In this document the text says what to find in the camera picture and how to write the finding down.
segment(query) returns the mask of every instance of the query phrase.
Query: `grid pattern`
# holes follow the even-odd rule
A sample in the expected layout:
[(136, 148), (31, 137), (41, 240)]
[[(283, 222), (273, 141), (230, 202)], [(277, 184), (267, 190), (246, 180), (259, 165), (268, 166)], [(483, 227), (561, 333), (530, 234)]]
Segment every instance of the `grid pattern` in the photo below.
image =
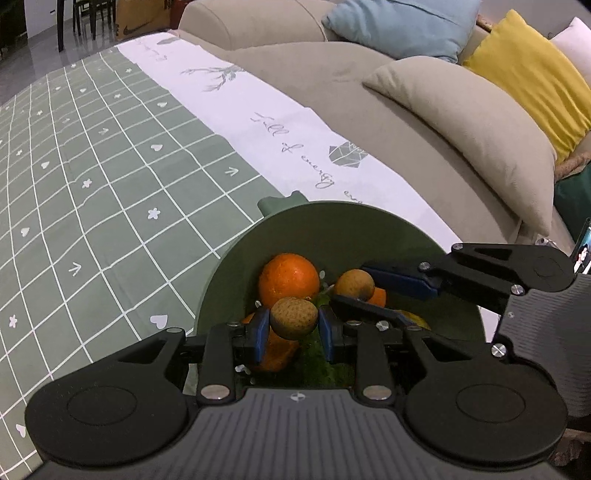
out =
[(220, 256), (280, 194), (117, 49), (0, 110), (0, 477), (41, 460), (45, 383), (158, 330), (193, 331)]

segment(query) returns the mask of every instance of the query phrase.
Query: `orange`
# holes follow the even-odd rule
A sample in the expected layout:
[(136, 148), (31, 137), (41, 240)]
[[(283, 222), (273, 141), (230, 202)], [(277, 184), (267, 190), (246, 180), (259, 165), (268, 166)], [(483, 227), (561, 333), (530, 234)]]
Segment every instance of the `orange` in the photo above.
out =
[[(249, 323), (253, 315), (254, 313), (251, 313), (242, 323)], [(253, 370), (280, 372), (289, 365), (299, 347), (300, 343), (297, 340), (285, 340), (277, 335), (273, 329), (269, 328), (265, 355), (263, 355), (261, 363), (257, 367), (253, 367)]]
[(280, 254), (263, 268), (259, 277), (259, 300), (271, 308), (285, 297), (312, 299), (320, 291), (320, 278), (312, 263), (297, 254)]
[(386, 306), (386, 291), (383, 288), (375, 287), (374, 294), (368, 300), (368, 303), (377, 305), (378, 307)]

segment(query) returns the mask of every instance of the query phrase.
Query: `ridged grip surface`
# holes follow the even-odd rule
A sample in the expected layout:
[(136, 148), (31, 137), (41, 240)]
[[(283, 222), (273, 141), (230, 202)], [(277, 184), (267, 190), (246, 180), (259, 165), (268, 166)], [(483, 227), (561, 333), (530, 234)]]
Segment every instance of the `ridged grip surface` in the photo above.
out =
[(34, 480), (564, 480), (549, 464), (478, 472), (423, 450), (390, 410), (346, 390), (251, 388), (228, 406), (202, 410), (173, 447), (136, 465), (76, 471), (47, 463)]
[(570, 416), (591, 414), (591, 275), (560, 292), (512, 296), (498, 333), (550, 374)]

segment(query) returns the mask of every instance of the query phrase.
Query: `fruit bowl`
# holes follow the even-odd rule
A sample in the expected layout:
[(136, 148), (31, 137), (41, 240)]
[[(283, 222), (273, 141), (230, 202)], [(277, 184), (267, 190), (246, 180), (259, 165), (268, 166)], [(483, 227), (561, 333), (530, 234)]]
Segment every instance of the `fruit bowl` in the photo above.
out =
[[(368, 260), (402, 261), (443, 253), (414, 225), (374, 207), (351, 202), (308, 202), (299, 192), (281, 199), (268, 197), (258, 205), (263, 220), (232, 245), (207, 284), (196, 315), (197, 333), (206, 333), (218, 323), (240, 322), (254, 312), (259, 276), (264, 266), (281, 253), (295, 253), (310, 260), (318, 272), (323, 272), (322, 282), (328, 285)], [(456, 297), (442, 294), (422, 302), (388, 292), (387, 307), (419, 315), (433, 331), (448, 338), (485, 341), (478, 308)], [(307, 357), (300, 362), (322, 368), (322, 352), (316, 340), (317, 330), (302, 341), (315, 353), (314, 360)], [(335, 374), (329, 370), (326, 375)], [(302, 376), (301, 372), (293, 374), (293, 378)]]

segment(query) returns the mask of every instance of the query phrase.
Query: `phone screen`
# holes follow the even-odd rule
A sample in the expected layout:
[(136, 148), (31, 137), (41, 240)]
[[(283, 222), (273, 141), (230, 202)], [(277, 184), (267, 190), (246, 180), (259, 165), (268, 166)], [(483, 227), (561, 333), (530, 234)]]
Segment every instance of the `phone screen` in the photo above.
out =
[(587, 218), (571, 255), (574, 272), (588, 274), (591, 270), (591, 218)]

